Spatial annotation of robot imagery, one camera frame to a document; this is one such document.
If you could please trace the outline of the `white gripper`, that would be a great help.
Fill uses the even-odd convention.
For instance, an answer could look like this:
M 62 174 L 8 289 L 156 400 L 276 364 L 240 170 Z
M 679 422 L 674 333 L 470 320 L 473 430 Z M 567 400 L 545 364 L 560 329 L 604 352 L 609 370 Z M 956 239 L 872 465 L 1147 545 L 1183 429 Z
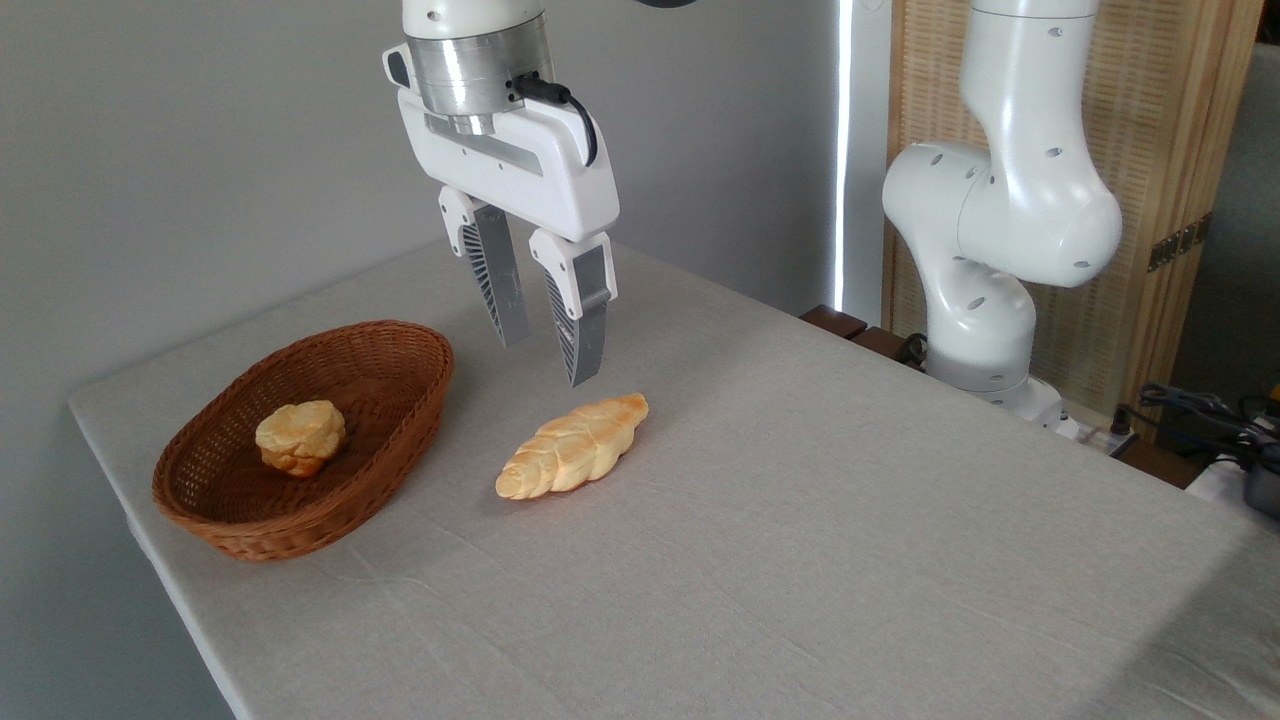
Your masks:
M 602 129 L 571 104 L 527 97 L 493 115 L 492 133 L 460 135 L 424 106 L 410 60 L 404 44 L 383 54 L 413 155 L 426 176 L 451 186 L 436 200 L 451 249 L 511 347 L 529 337 L 529 316 L 506 211 L 543 228 L 530 250 L 547 278 L 570 384 L 582 384 L 600 369 L 607 307 L 617 297 L 603 231 L 617 222 L 620 199 Z

